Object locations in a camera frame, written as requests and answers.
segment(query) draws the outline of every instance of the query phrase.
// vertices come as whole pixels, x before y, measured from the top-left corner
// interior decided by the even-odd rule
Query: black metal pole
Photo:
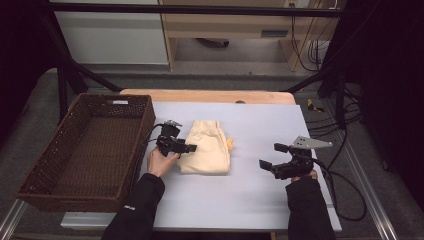
[[[97,4],[97,3],[45,3],[40,7],[58,12],[104,12],[104,13],[166,13],[166,14],[212,14],[212,15],[256,15],[296,17],[355,17],[360,11],[312,8],[270,8],[241,6],[194,6],[194,5],[149,5],[149,4]]]
[[[48,13],[42,13],[37,11],[37,5],[31,3],[33,7],[33,16],[34,19],[32,21],[34,28],[36,29],[44,29],[44,32],[47,33],[46,36],[41,36],[43,41],[45,41],[46,45],[49,48],[54,49],[54,54],[56,55],[58,61],[60,61],[61,67],[64,67],[61,71],[63,71],[63,77],[69,82],[69,85],[72,87],[74,92],[82,93],[87,91],[87,86],[84,83],[84,80],[79,75],[78,72],[74,71],[71,66],[71,54],[68,51],[65,43],[59,37],[57,31],[55,30],[52,22],[48,17]]]
[[[305,88],[309,86],[309,84],[312,84],[314,82],[320,81],[323,78],[325,78],[328,74],[332,73],[334,70],[333,66],[328,66],[323,69],[321,69],[319,72],[315,73],[314,75],[308,77],[306,80],[294,85],[293,87],[290,87],[288,89],[280,90],[280,92],[289,92],[289,93],[296,93],[297,91],[301,90],[302,88]]]
[[[66,87],[66,79],[65,79],[64,67],[57,68],[57,80],[58,80],[58,88],[59,88],[59,104],[60,104],[60,113],[59,113],[59,123],[62,122],[68,111],[68,93]]]
[[[92,71],[88,70],[87,68],[83,67],[82,65],[77,63],[74,59],[71,58],[71,61],[73,63],[73,66],[75,67],[75,69],[78,70],[81,74],[85,75],[86,77],[89,77],[93,81],[95,81],[95,82],[99,83],[100,85],[108,88],[109,90],[111,90],[113,92],[120,92],[120,91],[124,90],[123,88],[118,87],[111,82],[108,82],[104,78],[100,77],[99,75],[97,75],[97,74],[93,73]]]
[[[343,69],[339,71],[339,82],[337,85],[337,96],[336,96],[336,121],[339,124],[340,129],[346,129],[345,113],[344,113],[344,89],[345,89],[345,75]]]

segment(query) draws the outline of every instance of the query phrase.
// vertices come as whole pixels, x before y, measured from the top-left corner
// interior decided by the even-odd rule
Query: white cabinet
[[[52,2],[158,4],[156,0]],[[168,64],[160,14],[56,12],[72,57],[86,64]]]

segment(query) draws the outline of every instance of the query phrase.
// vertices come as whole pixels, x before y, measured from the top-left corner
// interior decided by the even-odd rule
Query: white table
[[[271,173],[259,168],[259,159],[273,164],[290,161],[289,154],[273,150],[274,143],[290,144],[299,135],[309,136],[299,106],[157,101],[153,106],[156,123],[172,119],[183,125],[180,138],[188,135],[192,120],[212,119],[219,120],[226,136],[234,139],[228,175],[187,175],[174,166],[163,178],[166,191],[158,206],[155,229],[256,232],[287,229],[289,209],[285,186],[289,180],[274,179]],[[159,132],[156,129],[152,138]],[[154,145],[151,142],[147,152]],[[333,229],[341,231],[320,168],[315,166],[315,170],[320,176]],[[113,216],[114,213],[66,213],[61,226],[100,230]]]

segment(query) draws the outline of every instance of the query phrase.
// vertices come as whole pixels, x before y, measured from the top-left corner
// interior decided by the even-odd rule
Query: table surface
[[[274,151],[273,144],[290,144],[299,135],[308,136],[301,110],[291,94],[200,90],[124,90],[121,94],[151,95],[156,123],[169,119],[180,122],[183,125],[180,138],[187,136],[192,120],[199,118],[219,120],[227,137],[234,138],[229,174],[181,174],[175,166],[163,178],[167,190],[158,206],[156,229],[268,232],[287,229],[290,212],[284,187],[289,180],[275,180],[271,173],[259,168],[259,159],[273,164],[287,162],[291,156]],[[216,99],[226,102],[216,103]],[[233,104],[236,101],[250,104]],[[151,142],[147,151],[153,147]],[[322,173],[319,167],[315,169],[321,176],[319,181],[333,228],[340,231]],[[114,213],[66,213],[61,225],[104,229],[113,216]]]

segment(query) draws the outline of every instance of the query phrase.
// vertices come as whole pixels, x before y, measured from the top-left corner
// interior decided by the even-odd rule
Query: person's arm
[[[286,191],[290,209],[290,240],[336,239],[314,170],[308,177],[293,178]]]
[[[178,157],[179,154],[164,157],[157,148],[150,153],[148,173],[134,186],[124,206],[104,231],[102,240],[150,239],[157,205],[165,192],[165,185],[160,177]]]

